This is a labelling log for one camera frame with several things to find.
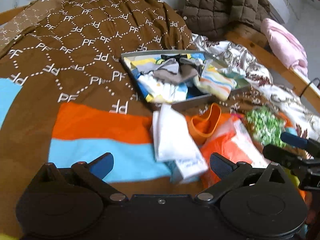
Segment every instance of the light blue stripe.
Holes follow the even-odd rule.
[[[0,78],[0,127],[20,90],[20,85],[12,83],[7,78]]]
[[[58,168],[70,167],[78,161],[91,162],[106,152],[114,157],[113,170],[105,182],[127,182],[170,177],[169,168],[157,163],[152,144],[127,144],[111,139],[52,139],[49,162]]]
[[[215,84],[218,84],[218,85],[222,85],[222,86],[227,86],[228,88],[232,89],[232,85],[231,84],[224,83],[222,81],[218,81],[216,79],[213,79],[212,76],[210,76],[210,74],[205,74],[205,75],[202,74],[201,78],[208,79],[212,83],[215,83]]]

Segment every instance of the black cable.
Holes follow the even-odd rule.
[[[307,90],[307,88],[308,88],[314,81],[316,81],[316,80],[318,80],[319,83],[320,83],[320,79],[319,79],[319,78],[313,79],[313,80],[304,88],[304,90],[302,91],[301,95],[299,96],[300,98],[303,96],[303,93]]]

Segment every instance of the pile of clothes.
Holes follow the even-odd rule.
[[[213,94],[221,101],[238,88],[236,75],[203,53],[154,55],[132,60],[124,58],[147,102],[172,103],[203,94]]]

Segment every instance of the green patterned item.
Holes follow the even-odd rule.
[[[263,145],[273,144],[284,148],[287,144],[281,141],[284,130],[284,120],[277,118],[268,107],[263,106],[247,112],[245,115],[252,127],[252,137]]]

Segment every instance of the white cloth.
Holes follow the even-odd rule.
[[[162,104],[160,111],[153,112],[152,131],[157,162],[194,159],[200,153],[185,117],[170,105]]]
[[[153,72],[139,76],[138,81],[153,96],[154,103],[172,103],[185,101],[187,98],[188,87],[184,83],[175,86],[161,82],[153,77]]]
[[[166,162],[173,183],[188,183],[208,170],[208,165],[188,132],[185,117],[163,104],[153,112],[155,158]]]

